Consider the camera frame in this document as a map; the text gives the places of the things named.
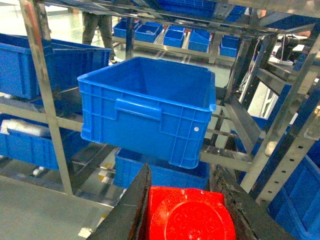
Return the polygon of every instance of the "metal shelf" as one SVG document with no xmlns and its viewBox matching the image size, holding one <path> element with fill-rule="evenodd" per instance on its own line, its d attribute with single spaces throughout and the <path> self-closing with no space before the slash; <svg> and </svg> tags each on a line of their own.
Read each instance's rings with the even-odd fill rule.
<svg viewBox="0 0 320 240">
<path fill-rule="evenodd" d="M 208 52 L 201 52 L 201 51 L 194 51 L 194 50 L 189 50 L 188 45 L 189 45 L 189 39 L 190 39 L 190 32 L 186 32 L 185 38 L 182 44 L 182 47 L 174 47 L 174 46 L 167 46 L 164 45 L 164 36 L 166 34 L 167 30 L 164 29 L 159 36 L 156 38 L 154 43 L 151 42 L 145 42 L 145 41 L 137 41 L 133 40 L 133 45 L 136 47 L 141 47 L 141 48 L 147 48 L 147 49 L 154 49 L 154 50 L 159 50 L 159 51 L 164 51 L 164 52 L 170 52 L 170 53 L 176 53 L 176 54 L 186 54 L 194 57 L 199 57 L 199 58 L 204 58 L 204 59 L 209 59 L 215 55 L 215 60 L 220 61 L 220 64 L 222 65 L 229 65 L 231 66 L 235 58 L 230 57 L 230 56 L 223 56 L 219 55 L 217 48 L 209 47 Z M 126 39 L 122 37 L 112 37 L 112 41 L 114 43 L 120 43 L 120 44 L 125 44 Z"/>
<path fill-rule="evenodd" d="M 105 186 L 98 194 L 83 191 L 82 186 L 90 176 L 100 169 L 100 164 L 103 159 L 110 154 L 113 147 L 101 145 L 96 151 L 91 152 L 91 157 L 88 157 L 90 160 L 74 159 L 73 168 L 67 165 L 62 147 L 60 128 L 79 132 L 82 130 L 82 116 L 76 114 L 82 109 L 79 90 L 75 88 L 61 93 L 52 92 L 49 81 L 50 76 L 47 69 L 48 59 L 45 58 L 43 51 L 43 47 L 46 46 L 42 45 L 51 41 L 45 5 L 43 1 L 19 1 L 44 107 L 35 105 L 32 102 L 0 98 L 0 112 L 49 125 L 62 183 L 57 184 L 56 182 L 48 181 L 41 177 L 31 177 L 27 174 L 6 170 L 5 168 L 0 168 L 0 179 L 26 187 L 36 188 L 41 191 L 50 191 L 51 193 L 68 197 L 71 200 L 82 201 L 91 204 L 94 207 L 111 210 L 115 204 L 115 200 L 106 196 L 109 186 Z M 46 0 L 45 2 L 53 3 L 53 1 L 50 0 Z M 217 102 L 220 102 L 223 107 L 220 113 L 214 113 L 212 115 L 212 117 L 218 118 L 218 123 L 214 129 L 207 130 L 207 132 L 213 134 L 213 136 L 210 141 L 211 144 L 203 146 L 201 160 L 210 164 L 219 164 L 226 168 L 246 172 L 244 181 L 241 184 L 242 187 L 247 192 L 250 192 L 251 196 L 253 196 L 257 202 L 261 204 L 263 204 L 263 201 L 269 203 L 290 175 L 281 175 L 279 169 L 271 169 L 269 172 L 264 172 L 266 164 L 274 163 L 275 166 L 285 165 L 287 158 L 290 156 L 292 157 L 297 150 L 297 146 L 300 146 L 299 143 L 305 141 L 307 144 L 304 146 L 303 151 L 308 151 L 308 148 L 312 146 L 312 143 L 316 140 L 312 137 L 309 137 L 306 140 L 303 134 L 308 127 L 316 129 L 314 120 L 318 119 L 318 116 L 315 116 L 315 111 L 311 110 L 316 109 L 320 104 L 318 104 L 317 101 L 314 101 L 317 102 L 318 105 L 315 103 L 308 105 L 309 112 L 306 114 L 307 119 L 305 121 L 295 122 L 291 127 L 288 136 L 292 136 L 292 138 L 286 138 L 285 142 L 285 144 L 287 144 L 285 150 L 288 151 L 286 152 L 283 151 L 283 149 L 277 149 L 274 153 L 278 156 L 277 161 L 275 161 L 274 158 L 265 155 L 265 149 L 268 143 L 271 141 L 279 142 L 302 101 L 307 99 L 308 90 L 319 72 L 319 67 L 314 66 L 312 63 L 317 60 L 317 54 L 320 48 L 320 36 L 317 29 L 314 28 L 310 41 L 306 43 L 306 47 L 303 50 L 303 52 L 307 54 L 304 65 L 301 69 L 287 70 L 276 64 L 268 63 L 268 59 L 274 44 L 276 43 L 277 34 L 290 33 L 302 29 L 312 29 L 313 26 L 302 26 L 298 29 L 284 31 L 259 26 L 257 23 L 242 24 L 228 22 L 225 21 L 225 18 L 234 7 L 230 4 L 241 6 L 245 4 L 247 7 L 284 13 L 291 11 L 291 14 L 301 14 L 305 16 L 310 16 L 310 14 L 312 14 L 312 17 L 320 17 L 320 6 L 313 6 L 312 11 L 309 11 L 308 5 L 305 2 L 298 0 L 286 0 L 281 3 L 274 0 L 250 0 L 245 2 L 242 0 L 229 0 L 227 3 L 218 0 L 217 2 L 219 2 L 219 4 L 217 5 L 216 11 L 213 13 L 213 18 L 203 18 L 151 9 L 146 5 L 143 5 L 144 7 L 138 7 L 102 0 L 79 0 L 78 2 L 93 3 L 92 6 L 87 5 L 88 7 L 85 8 L 87 11 L 100 11 L 114 16 L 127 17 L 127 21 L 131 23 L 128 24 L 127 38 L 113 37 L 112 39 L 114 42 L 121 44 L 126 43 L 127 58 L 132 57 L 133 45 L 135 45 L 142 48 L 206 58 L 209 59 L 209 62 L 211 63 L 221 61 L 232 63 L 234 61 L 233 58 L 217 55 L 217 51 L 215 50 L 219 46 L 223 34 L 241 37 L 242 42 L 239 47 L 236 61 L 232 67 L 228 87 L 227 89 L 216 88 L 217 96 L 219 96 Z M 63 4 L 61 6 L 83 9 L 79 5 L 70 6 Z M 223 9 L 222 16 L 219 16 L 217 13 L 221 9 Z M 188 50 L 189 34 L 185 36 L 182 48 L 163 45 L 165 31 L 163 31 L 156 39 L 155 43 L 136 41 L 132 38 L 134 30 L 133 18 L 166 25 L 178 25 L 189 29 L 205 29 L 214 33 L 215 37 L 210 43 L 209 53 Z M 265 36 L 265 38 L 255 60 L 255 64 L 253 68 L 250 69 L 257 38 L 261 36 Z M 248 78 L 244 98 L 238 100 L 235 94 L 237 94 L 237 90 L 242 83 L 241 81 L 249 69 L 251 75 Z M 284 85 L 289 84 L 292 86 L 291 91 L 289 92 L 288 97 L 285 98 L 278 114 L 275 114 L 276 117 L 273 123 L 263 131 L 257 126 L 247 111 L 260 81 L 278 95 L 281 94 Z M 65 103 L 64 108 L 57 110 L 54 104 L 55 100 L 63 101 Z M 235 130 L 236 133 L 229 133 L 221 130 L 221 126 L 224 122 L 230 123 L 232 130 Z M 224 149 L 216 147 L 215 142 L 217 136 L 225 136 L 228 137 L 229 140 L 240 138 L 247 153 L 237 152 L 230 148 Z M 258 153 L 253 156 L 252 149 L 257 143 L 261 143 L 261 147 Z M 295 156 L 295 164 L 287 166 L 288 173 L 292 173 L 302 159 L 303 153 L 304 152 L 301 151 L 298 156 Z M 264 174 L 263 181 L 257 180 L 261 173 Z"/>
</svg>

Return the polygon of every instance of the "plastic crate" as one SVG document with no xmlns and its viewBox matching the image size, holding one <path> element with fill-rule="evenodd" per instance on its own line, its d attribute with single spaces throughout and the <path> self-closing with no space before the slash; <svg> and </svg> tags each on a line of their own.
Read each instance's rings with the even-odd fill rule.
<svg viewBox="0 0 320 240">
<path fill-rule="evenodd" d="M 301 26 L 309 25 L 309 24 L 314 24 L 316 21 L 317 21 L 317 18 L 315 17 L 300 16 L 300 15 L 293 14 L 281 20 L 273 22 L 267 25 L 267 27 L 288 30 L 288 29 L 298 28 Z"/>
<path fill-rule="evenodd" d="M 181 26 L 169 26 L 168 30 L 172 30 L 172 31 L 179 31 L 179 32 L 185 32 L 185 28 L 181 27 Z"/>
<path fill-rule="evenodd" d="M 134 24 L 134 29 L 137 29 L 139 27 L 140 23 L 136 22 Z M 119 38 L 126 38 L 127 36 L 127 21 L 121 20 L 117 25 L 113 27 L 113 36 L 119 37 Z"/>
<path fill-rule="evenodd" d="M 240 16 L 232 16 L 232 15 L 229 15 L 225 18 L 226 21 L 228 22 L 236 22 L 238 19 L 240 18 Z"/>
<path fill-rule="evenodd" d="M 142 24 L 135 30 L 135 40 L 153 43 L 158 36 L 159 27 Z"/>
<path fill-rule="evenodd" d="M 147 21 L 144 25 L 148 25 L 148 26 L 154 26 L 159 28 L 158 31 L 156 32 L 156 35 L 158 36 L 162 29 L 164 29 L 164 26 L 161 23 L 156 23 L 156 22 L 152 22 L 152 21 Z"/>
<path fill-rule="evenodd" d="M 0 114 L 0 125 L 5 119 L 21 119 L 32 124 L 48 126 L 44 123 L 7 114 Z M 9 135 L 0 133 L 0 155 L 51 170 L 59 169 L 54 145 L 51 139 L 32 136 L 11 129 L 8 129 L 8 132 Z M 89 144 L 88 141 L 81 138 L 79 132 L 61 128 L 60 133 L 67 162 L 69 162 L 73 155 Z"/>
<path fill-rule="evenodd" d="M 206 53 L 210 43 L 210 33 L 203 30 L 194 30 L 189 39 L 189 50 Z"/>
<path fill-rule="evenodd" d="M 210 19 L 216 7 L 216 3 L 209 0 L 158 0 L 158 3 L 169 12 Z"/>
<path fill-rule="evenodd" d="M 305 230 L 320 238 L 320 169 L 308 156 L 301 161 L 282 191 L 287 193 Z M 281 213 L 283 201 L 280 198 L 277 195 L 270 204 L 269 211 L 272 217 L 277 218 Z M 284 221 L 282 218 L 278 219 L 279 224 Z"/>
<path fill-rule="evenodd" d="M 241 15 L 245 13 L 246 9 L 246 6 L 234 6 L 229 16 L 241 17 Z"/>
<path fill-rule="evenodd" d="M 273 219 L 288 231 L 297 240 L 319 240 L 320 231 L 319 226 L 315 230 L 316 233 L 310 232 L 301 221 L 292 201 L 284 188 L 280 190 L 276 196 L 277 200 L 281 202 L 281 206 L 277 209 L 277 213 Z M 273 203 L 269 206 L 269 211 L 272 210 Z"/>
<path fill-rule="evenodd" d="M 145 163 L 148 163 L 152 170 L 153 186 L 204 189 L 209 180 L 210 166 L 206 162 L 199 162 L 194 169 L 185 169 L 163 160 L 120 149 L 115 154 L 113 183 L 128 188 Z"/>
<path fill-rule="evenodd" d="M 316 165 L 320 166 L 320 140 L 314 143 L 307 155 Z"/>
<path fill-rule="evenodd" d="M 172 46 L 176 48 L 181 48 L 184 43 L 184 32 L 183 31 L 166 31 L 163 39 L 163 44 L 167 46 Z"/>
<path fill-rule="evenodd" d="M 207 68 L 134 57 L 78 77 L 81 136 L 193 169 L 211 113 L 215 74 Z"/>
<path fill-rule="evenodd" d="M 66 90 L 78 86 L 77 77 L 109 64 L 110 50 L 90 45 L 52 40 L 55 77 L 52 89 Z M 0 34 L 0 92 L 25 99 L 40 95 L 28 39 L 25 36 Z"/>
<path fill-rule="evenodd" d="M 239 38 L 235 36 L 223 36 L 220 43 L 220 55 L 233 57 L 237 56 Z"/>
</svg>

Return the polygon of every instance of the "leg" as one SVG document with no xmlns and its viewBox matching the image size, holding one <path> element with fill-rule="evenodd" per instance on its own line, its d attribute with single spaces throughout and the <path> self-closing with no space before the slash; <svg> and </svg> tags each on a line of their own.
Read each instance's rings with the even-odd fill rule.
<svg viewBox="0 0 320 240">
<path fill-rule="evenodd" d="M 112 44 L 112 17 L 109 15 L 100 15 L 99 17 L 100 18 L 98 21 L 98 26 L 100 29 L 104 47 L 107 49 L 111 49 L 110 59 L 114 59 L 116 54 Z"/>
<path fill-rule="evenodd" d="M 83 12 L 83 25 L 84 30 L 82 34 L 82 43 L 91 45 L 92 39 L 94 38 L 96 28 L 98 26 L 98 21 L 100 18 L 100 15 L 95 15 L 93 13 L 89 12 Z"/>
</svg>

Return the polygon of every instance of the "red plastic crate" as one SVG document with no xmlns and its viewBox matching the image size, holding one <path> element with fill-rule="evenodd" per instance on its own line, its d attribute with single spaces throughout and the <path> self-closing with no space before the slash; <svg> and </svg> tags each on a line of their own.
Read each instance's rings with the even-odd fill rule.
<svg viewBox="0 0 320 240">
<path fill-rule="evenodd" d="M 221 193 L 152 186 L 146 240 L 236 240 Z"/>
</svg>

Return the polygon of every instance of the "stainless steel rack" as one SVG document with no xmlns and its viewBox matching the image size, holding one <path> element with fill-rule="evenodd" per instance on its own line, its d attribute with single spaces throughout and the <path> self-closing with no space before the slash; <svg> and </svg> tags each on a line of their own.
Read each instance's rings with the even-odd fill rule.
<svg viewBox="0 0 320 240">
<path fill-rule="evenodd" d="M 142 7 L 102 0 L 77 0 L 77 2 L 79 2 L 77 5 L 57 4 L 53 0 L 19 1 L 44 107 L 34 105 L 32 102 L 0 98 L 0 112 L 49 125 L 59 166 L 61 183 L 0 168 L 0 179 L 3 181 L 23 185 L 26 188 L 36 188 L 39 191 L 50 191 L 62 197 L 70 198 L 71 201 L 81 201 L 91 204 L 95 208 L 111 210 L 116 204 L 116 200 L 106 197 L 109 186 L 103 188 L 98 194 L 92 194 L 82 189 L 83 184 L 93 172 L 101 169 L 100 164 L 114 149 L 112 146 L 96 145 L 94 150 L 92 148 L 88 150 L 88 152 L 91 152 L 91 156 L 88 157 L 89 160 L 74 160 L 73 166 L 67 165 L 66 163 L 60 128 L 79 132 L 82 130 L 82 116 L 76 114 L 76 112 L 81 109 L 81 98 L 77 88 L 54 93 L 51 90 L 50 75 L 47 67 L 49 60 L 46 59 L 43 51 L 44 47 L 51 47 L 45 2 L 57 6 L 74 7 L 81 10 L 99 11 L 114 16 L 127 17 L 126 39 L 114 37 L 116 42 L 126 43 L 127 59 L 133 56 L 133 44 L 174 53 L 190 53 L 190 51 L 186 51 L 185 45 L 179 49 L 163 46 L 161 42 L 164 32 L 159 36 L 155 44 L 135 41 L 133 39 L 133 19 L 168 25 L 179 25 L 190 29 L 205 29 L 214 33 L 215 38 L 210 44 L 211 50 L 209 50 L 209 53 L 192 51 L 193 55 L 208 58 L 211 63 L 221 58 L 214 54 L 214 49 L 219 45 L 222 34 L 240 37 L 241 44 L 235 63 L 231 69 L 227 89 L 216 88 L 218 96 L 217 102 L 221 107 L 219 108 L 219 113 L 212 115 L 213 118 L 217 119 L 217 123 L 214 129 L 207 130 L 208 133 L 212 134 L 212 138 L 210 145 L 203 146 L 201 160 L 210 164 L 220 164 L 229 169 L 246 172 L 241 186 L 261 205 L 267 206 L 268 203 L 272 201 L 290 174 L 308 152 L 309 148 L 320 137 L 320 102 L 308 101 L 308 99 L 317 97 L 313 96 L 312 92 L 309 92 L 309 89 L 320 72 L 319 66 L 314 64 L 320 61 L 319 23 L 316 23 L 316 27 L 314 27 L 315 25 L 313 24 L 289 30 L 264 26 L 266 21 L 268 23 L 278 21 L 288 16 L 288 14 L 293 13 L 304 16 L 312 15 L 313 17 L 320 18 L 320 5 L 315 4 L 312 9 L 310 9 L 310 6 L 305 1 L 299 0 L 279 2 L 276 0 L 229 0 L 227 3 L 226 1 L 217 0 L 216 2 L 218 2 L 218 4 L 216 9 L 225 10 L 222 11 L 222 14 L 214 12 L 213 17 L 208 19 L 163 10 L 154 10 L 148 7 L 148 4 L 143 0 L 140 1 L 143 3 L 140 4 Z M 84 2 L 92 4 L 81 7 L 80 3 Z M 262 18 L 260 21 L 252 20 L 250 24 L 225 21 L 226 16 L 234 5 L 245 5 L 256 9 L 276 11 L 274 14 L 277 14 L 277 16 L 274 15 L 276 17 L 269 17 L 268 19 Z M 278 34 L 295 33 L 305 30 L 312 30 L 312 33 L 302 51 L 305 55 L 305 60 L 301 68 L 295 67 L 293 70 L 288 71 L 276 64 L 268 63 Z M 262 41 L 262 45 L 254 66 L 250 70 L 250 76 L 247 79 L 247 88 L 243 95 L 244 97 L 238 100 L 235 93 L 249 70 L 254 54 L 253 49 L 257 44 L 258 38 Z M 276 109 L 274 109 L 276 117 L 272 122 L 268 123 L 263 130 L 259 128 L 247 111 L 260 81 L 272 89 L 277 95 L 284 94 L 285 86 L 290 86 L 290 91 L 283 101 L 282 106 L 278 109 L 278 113 L 276 113 Z M 54 104 L 55 99 L 64 102 L 66 106 L 64 111 L 58 112 L 56 110 Z M 302 103 L 306 103 L 306 105 L 300 109 L 300 112 L 306 111 L 306 119 L 295 121 L 282 143 L 279 143 L 291 119 Z M 228 122 L 236 133 L 222 131 L 221 126 L 224 122 Z M 228 148 L 231 141 L 227 141 L 225 148 L 216 147 L 217 136 L 227 136 L 229 139 L 240 138 L 247 153 L 241 153 Z M 265 150 L 270 142 L 279 143 L 278 145 L 280 147 L 277 147 L 271 156 L 267 156 Z M 252 151 L 257 143 L 260 143 L 261 147 L 257 154 L 253 156 Z M 267 163 L 272 163 L 273 166 L 269 171 L 267 171 Z M 114 172 L 113 169 L 109 169 L 109 171 L 111 174 Z M 264 176 L 262 180 L 258 179 L 261 174 Z"/>
</svg>

